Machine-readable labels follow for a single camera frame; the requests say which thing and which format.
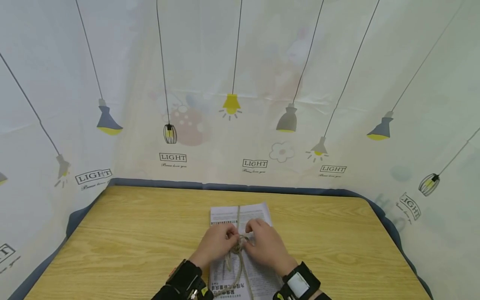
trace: wire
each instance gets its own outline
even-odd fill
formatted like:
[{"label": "wire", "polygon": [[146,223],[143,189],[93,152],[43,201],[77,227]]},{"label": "wire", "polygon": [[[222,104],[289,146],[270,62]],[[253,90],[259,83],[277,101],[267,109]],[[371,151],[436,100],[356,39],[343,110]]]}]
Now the wire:
[{"label": "wire", "polygon": [[427,56],[425,57],[425,59],[422,61],[422,63],[420,64],[419,68],[417,69],[417,71],[415,72],[415,74],[413,74],[413,77],[412,79],[410,79],[410,81],[408,82],[407,86],[405,87],[405,89],[403,90],[402,94],[400,95],[400,98],[398,98],[398,100],[396,101],[395,105],[393,106],[392,110],[393,111],[396,107],[396,105],[399,103],[400,99],[403,97],[403,94],[405,93],[405,91],[408,89],[408,87],[410,86],[410,83],[412,83],[413,81],[413,78],[415,78],[415,76],[417,75],[417,73],[420,71],[420,68],[423,66],[423,63],[427,60],[428,56],[430,55],[430,53],[432,52],[433,48],[435,48],[435,46],[437,45],[438,41],[440,40],[440,38],[444,35],[445,31],[447,30],[447,28],[450,26],[450,23],[453,21],[453,19],[455,18],[456,14],[458,13],[458,11],[460,10],[460,8],[462,7],[463,3],[465,2],[465,0],[460,4],[460,6],[456,9],[456,12],[453,14],[452,18],[450,19],[450,21],[448,22],[447,26],[444,28],[444,30],[442,31],[442,33],[440,34],[440,36],[438,37],[438,39],[435,41],[435,44],[432,46],[432,48],[430,49],[430,51],[428,52]]},{"label": "wire", "polygon": [[240,0],[239,31],[237,33],[237,51],[235,52],[235,67],[233,68],[232,94],[233,94],[233,88],[235,87],[235,73],[237,71],[237,56],[238,56],[238,53],[239,53],[240,22],[241,22],[241,7],[242,7],[242,4],[243,4],[243,0]]},{"label": "wire", "polygon": [[160,33],[160,18],[158,17],[158,0],[156,0],[156,21],[158,23],[158,37],[160,38],[160,56],[162,57],[163,87],[165,90],[165,103],[167,104],[168,124],[170,125],[170,113],[168,111],[167,84],[165,83],[165,67],[163,65],[162,34]]},{"label": "wire", "polygon": [[357,51],[357,55],[355,55],[355,59],[353,60],[352,68],[350,69],[350,73],[348,73],[347,81],[345,82],[345,85],[343,86],[342,93],[340,94],[340,97],[338,98],[338,101],[336,102],[335,108],[332,111],[332,115],[330,116],[330,120],[328,121],[327,129],[325,130],[324,137],[327,135],[328,127],[330,127],[330,123],[332,122],[333,115],[335,114],[336,108],[338,107],[338,104],[340,103],[340,99],[343,96],[343,93],[345,92],[345,89],[348,84],[348,80],[350,79],[350,75],[352,75],[353,67],[355,66],[355,62],[357,61],[357,57],[359,56],[361,45],[363,44],[363,41],[365,40],[365,37],[367,36],[368,29],[370,28],[370,24],[372,24],[373,16],[375,15],[375,12],[377,11],[378,3],[380,3],[380,0],[377,1],[377,5],[375,5],[375,9],[373,10],[372,16],[370,18],[370,22],[368,22],[367,30],[365,30],[365,34],[363,35],[363,38],[361,39],[359,49]]},{"label": "wire", "polygon": [[295,92],[295,96],[293,97],[292,104],[295,103],[295,98],[297,98],[297,93],[299,92],[299,87],[301,83],[301,79],[303,77],[303,72],[305,72],[305,68],[307,67],[308,58],[310,57],[310,51],[312,50],[313,39],[315,38],[315,32],[317,31],[318,20],[320,19],[320,13],[322,12],[322,7],[324,5],[324,0],[322,0],[322,4],[320,5],[320,10],[318,12],[317,23],[315,23],[315,29],[313,30],[312,42],[310,43],[310,49],[308,50],[307,60],[305,61],[305,66],[303,66],[303,71],[301,72],[299,84],[297,85],[297,91]]},{"label": "wire", "polygon": [[45,135],[48,137],[48,139],[49,139],[50,142],[52,143],[52,146],[53,146],[53,148],[55,148],[55,151],[57,152],[57,155],[60,155],[60,152],[58,151],[57,147],[55,146],[55,144],[53,143],[52,139],[50,138],[50,136],[48,135],[47,131],[45,130],[45,127],[43,127],[42,120],[40,119],[40,117],[39,117],[38,114],[36,113],[36,110],[35,110],[35,108],[33,107],[32,102],[30,102],[30,99],[28,99],[27,94],[25,94],[25,91],[24,91],[24,89],[22,88],[22,86],[20,85],[20,83],[18,82],[17,77],[15,77],[15,75],[13,74],[12,70],[10,69],[10,66],[7,64],[7,61],[5,61],[5,58],[3,58],[3,55],[2,55],[1,53],[0,53],[0,57],[1,57],[2,61],[5,63],[5,66],[7,66],[8,71],[10,71],[10,74],[12,75],[13,79],[14,79],[15,82],[17,83],[18,87],[19,87],[20,90],[22,91],[22,94],[24,95],[25,99],[27,99],[27,102],[28,102],[28,104],[30,105],[30,107],[32,108],[33,112],[35,113],[36,118],[38,119],[38,122],[40,122],[40,127],[42,127],[43,132],[45,132]]},{"label": "wire", "polygon": [[82,27],[85,33],[85,39],[87,40],[88,52],[90,52],[90,58],[92,59],[93,71],[95,72],[96,84],[98,85],[98,91],[100,92],[100,98],[103,99],[102,90],[100,89],[100,82],[98,81],[98,75],[96,73],[95,63],[93,62],[93,55],[92,50],[90,49],[90,43],[88,42],[87,31],[85,30],[84,19],[82,18],[82,13],[80,12],[80,6],[78,6],[78,1],[75,0],[77,3],[78,14],[80,15],[80,21],[82,21]]},{"label": "wire", "polygon": [[443,171],[445,171],[445,169],[452,163],[452,161],[455,160],[455,158],[460,154],[460,152],[462,152],[463,148],[465,148],[465,146],[470,142],[471,139],[473,139],[473,137],[477,134],[477,132],[480,131],[480,127],[473,133],[473,135],[467,140],[467,142],[460,148],[460,150],[455,154],[455,156],[452,158],[452,160],[450,160],[448,162],[448,164],[442,169],[442,171],[440,173],[438,173],[438,176],[440,176],[440,174],[443,173]]}]

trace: pendant lamp illustration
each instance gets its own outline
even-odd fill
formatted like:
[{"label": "pendant lamp illustration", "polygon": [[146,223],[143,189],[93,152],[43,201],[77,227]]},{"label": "pendant lamp illustration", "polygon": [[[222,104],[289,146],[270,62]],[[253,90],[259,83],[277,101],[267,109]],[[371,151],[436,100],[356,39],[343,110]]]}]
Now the pendant lamp illustration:
[{"label": "pendant lamp illustration", "polygon": [[7,176],[5,176],[2,172],[0,172],[0,185],[4,184],[7,182]]},{"label": "pendant lamp illustration", "polygon": [[308,153],[310,154],[307,159],[310,159],[310,157],[312,157],[313,155],[313,162],[316,162],[317,161],[317,157],[320,159],[320,161],[323,161],[323,156],[326,156],[328,157],[327,155],[327,149],[325,148],[325,137],[322,136],[320,138],[320,141],[318,142],[318,144],[316,144],[312,149],[311,151],[307,151],[305,153]]},{"label": "pendant lamp illustration", "polygon": [[156,21],[158,24],[158,37],[160,39],[160,57],[162,59],[162,73],[163,73],[163,88],[165,91],[165,104],[167,105],[167,118],[168,124],[163,127],[163,137],[167,144],[177,143],[177,130],[175,126],[170,123],[170,112],[168,110],[168,97],[167,97],[167,83],[165,81],[165,67],[163,63],[163,49],[162,49],[162,34],[160,32],[160,18],[158,17],[158,0],[156,0]]},{"label": "pendant lamp illustration", "polygon": [[80,16],[80,21],[82,22],[82,28],[84,29],[85,40],[87,41],[88,51],[90,53],[90,59],[92,60],[93,71],[95,73],[96,84],[98,86],[98,91],[100,93],[100,99],[98,100],[98,107],[100,108],[102,115],[100,116],[100,120],[98,121],[98,124],[96,127],[106,134],[117,135],[122,131],[123,127],[121,127],[115,122],[112,115],[110,115],[110,108],[107,106],[105,100],[103,99],[102,89],[100,88],[100,81],[98,80],[98,75],[96,73],[95,62],[93,60],[90,43],[88,42],[87,31],[85,29],[82,13],[80,12],[80,6],[78,5],[78,0],[75,0],[75,3],[77,4],[77,10]]},{"label": "pendant lamp illustration", "polygon": [[322,12],[322,7],[324,5],[324,0],[322,0],[322,4],[320,5],[320,10],[318,11],[317,22],[315,23],[315,29],[313,30],[312,35],[312,42],[310,43],[310,49],[308,50],[307,59],[305,60],[305,65],[303,66],[303,70],[300,74],[299,84],[297,85],[297,91],[295,92],[295,96],[293,97],[292,103],[289,103],[288,106],[285,108],[286,113],[278,121],[276,125],[276,129],[280,132],[295,132],[297,131],[297,116],[295,112],[297,109],[295,108],[295,99],[297,98],[297,94],[299,92],[300,83],[303,77],[303,73],[305,72],[305,68],[307,68],[308,58],[310,57],[310,52],[312,51],[313,40],[315,39],[315,32],[317,31],[318,20],[320,19],[320,13]]},{"label": "pendant lamp illustration", "polygon": [[238,116],[237,116],[237,113],[242,113],[242,111],[240,110],[241,107],[240,107],[240,103],[238,101],[238,97],[237,97],[237,94],[235,94],[235,75],[236,75],[236,72],[237,72],[237,56],[238,56],[238,52],[239,52],[239,38],[240,38],[240,23],[241,23],[241,8],[242,8],[242,4],[243,4],[243,0],[240,0],[240,16],[239,16],[239,28],[238,28],[238,32],[237,32],[237,50],[235,52],[235,66],[233,68],[233,84],[232,84],[232,93],[231,94],[227,94],[227,99],[225,100],[225,102],[223,103],[223,106],[221,110],[219,110],[218,112],[223,112],[223,116],[222,118],[226,117],[227,114],[229,115],[228,116],[228,120],[232,120],[232,116],[235,116],[236,119],[238,119]]},{"label": "pendant lamp illustration", "polygon": [[480,131],[480,128],[478,128],[473,135],[463,144],[463,146],[460,148],[460,150],[455,154],[455,156],[446,164],[446,166],[440,171],[440,173],[435,174],[432,173],[425,177],[419,185],[419,191],[425,196],[428,197],[433,193],[433,191],[437,188],[437,186],[440,184],[440,175],[448,168],[448,166],[455,160],[455,158],[462,152],[462,150],[467,146],[467,144],[470,142],[471,139]]},{"label": "pendant lamp illustration", "polygon": [[430,55],[430,53],[432,52],[432,50],[435,48],[435,46],[437,45],[438,41],[440,40],[440,38],[443,36],[443,34],[445,33],[445,31],[447,30],[447,28],[450,26],[451,22],[453,21],[453,19],[455,18],[456,14],[458,13],[458,11],[460,10],[460,7],[462,7],[463,5],[463,2],[459,5],[459,7],[457,8],[457,10],[455,11],[454,15],[450,18],[450,21],[448,22],[447,26],[445,26],[445,28],[443,29],[442,33],[438,36],[437,40],[435,41],[435,43],[433,44],[432,48],[430,49],[430,51],[427,53],[427,56],[425,56],[425,58],[423,59],[422,63],[420,64],[420,66],[418,67],[417,71],[415,72],[415,74],[413,74],[412,78],[410,79],[410,81],[408,82],[407,86],[405,87],[405,89],[403,90],[402,94],[400,95],[400,97],[398,98],[398,100],[396,101],[395,105],[393,106],[392,110],[387,112],[385,114],[385,116],[382,118],[382,121],[380,122],[380,124],[378,124],[372,131],[370,131],[367,136],[371,139],[371,140],[374,140],[374,141],[382,141],[382,140],[386,140],[388,138],[390,138],[390,122],[393,120],[393,111],[395,110],[397,104],[400,102],[400,99],[403,97],[403,95],[405,94],[406,90],[408,89],[408,87],[410,86],[410,83],[412,83],[413,79],[415,78],[415,76],[417,75],[417,73],[420,71],[420,68],[423,66],[423,64],[425,63],[425,61],[427,60],[428,56]]},{"label": "pendant lamp illustration", "polygon": [[328,128],[330,128],[330,124],[332,122],[333,116],[335,115],[336,109],[338,108],[338,104],[340,103],[340,100],[342,99],[343,93],[345,92],[345,89],[348,85],[348,80],[350,79],[350,76],[352,75],[353,68],[355,67],[355,62],[357,61],[357,58],[360,53],[361,46],[363,45],[363,41],[365,40],[365,37],[367,36],[368,29],[370,28],[370,24],[372,24],[373,16],[375,16],[375,12],[377,11],[378,3],[380,3],[380,0],[377,0],[377,4],[375,5],[375,9],[373,10],[372,16],[370,17],[370,21],[368,23],[367,29],[365,30],[365,33],[363,34],[363,38],[360,42],[359,48],[357,50],[357,54],[355,55],[355,59],[353,60],[352,67],[350,68],[350,72],[348,73],[347,80],[345,81],[345,85],[343,86],[343,90],[340,93],[340,97],[338,98],[338,101],[336,102],[335,108],[332,111],[332,115],[330,116],[330,120],[328,121],[327,127],[325,129],[324,135],[320,138],[320,142],[315,145],[310,152],[307,152],[310,154],[310,157],[312,157],[313,154],[316,156],[320,156],[320,160],[322,161],[322,156],[328,156],[326,155],[327,150],[325,148],[325,139],[327,136]]},{"label": "pendant lamp illustration", "polygon": [[[48,137],[48,140],[50,141],[50,143],[52,144],[53,148],[55,149],[55,152],[57,153],[57,156],[56,156],[56,159],[59,163],[59,172],[58,172],[58,182],[54,185],[55,187],[57,187],[60,182],[63,182],[62,184],[62,188],[65,187],[65,183],[67,183],[67,178],[66,176],[69,174],[69,167],[70,167],[70,163],[65,161],[65,159],[63,159],[63,155],[60,154],[60,152],[58,151],[57,147],[55,146],[55,143],[53,143],[53,140],[51,139],[50,135],[48,134],[48,132],[45,130],[45,127],[43,126],[43,123],[42,123],[42,120],[40,119],[39,115],[37,114],[35,108],[33,107],[32,105],[32,102],[30,102],[30,99],[28,98],[27,94],[25,93],[24,89],[22,88],[22,86],[20,85],[20,83],[18,82],[17,80],[17,77],[15,77],[15,75],[13,74],[13,71],[10,69],[10,66],[7,64],[7,61],[5,60],[5,58],[3,57],[3,55],[0,53],[0,58],[2,59],[3,63],[5,64],[5,66],[7,67],[8,71],[10,72],[10,74],[12,75],[12,78],[15,80],[15,82],[17,83],[17,86],[18,88],[20,89],[20,91],[22,92],[22,94],[24,95],[25,99],[27,100],[28,104],[30,105],[30,108],[33,110],[33,112],[35,113],[35,116],[37,117],[38,119],[38,122],[40,123],[40,127],[42,128],[43,132],[45,133],[45,135]],[[5,178],[5,180],[7,179],[5,177],[5,175],[1,174],[0,173],[0,184],[2,182],[5,182],[5,180],[2,180],[2,178]]]}]

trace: person's left hand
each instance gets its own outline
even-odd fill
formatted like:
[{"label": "person's left hand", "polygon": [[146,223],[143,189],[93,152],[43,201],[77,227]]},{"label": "person's left hand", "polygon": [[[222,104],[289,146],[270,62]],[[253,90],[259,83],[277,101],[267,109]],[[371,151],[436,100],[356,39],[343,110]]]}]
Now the person's left hand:
[{"label": "person's left hand", "polygon": [[225,256],[239,238],[240,235],[235,225],[231,223],[213,225],[206,231],[189,261],[203,270],[212,261]]}]

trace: white curtain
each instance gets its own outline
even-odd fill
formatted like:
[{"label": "white curtain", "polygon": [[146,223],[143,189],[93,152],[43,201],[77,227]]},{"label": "white curtain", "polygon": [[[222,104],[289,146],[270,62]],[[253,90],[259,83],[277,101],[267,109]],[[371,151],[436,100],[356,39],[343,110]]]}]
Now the white curtain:
[{"label": "white curtain", "polygon": [[3,0],[0,299],[114,178],[359,193],[435,299],[474,299],[479,13],[159,0],[157,19],[155,0]]}]

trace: wooden table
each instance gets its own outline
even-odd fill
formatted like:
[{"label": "wooden table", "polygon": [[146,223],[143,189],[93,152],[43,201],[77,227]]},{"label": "wooden table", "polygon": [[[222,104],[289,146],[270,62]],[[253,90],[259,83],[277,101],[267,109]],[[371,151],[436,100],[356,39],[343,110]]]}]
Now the wooden table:
[{"label": "wooden table", "polygon": [[363,199],[121,186],[104,192],[26,299],[150,300],[196,249],[211,206],[264,201],[332,299],[429,299]]}]

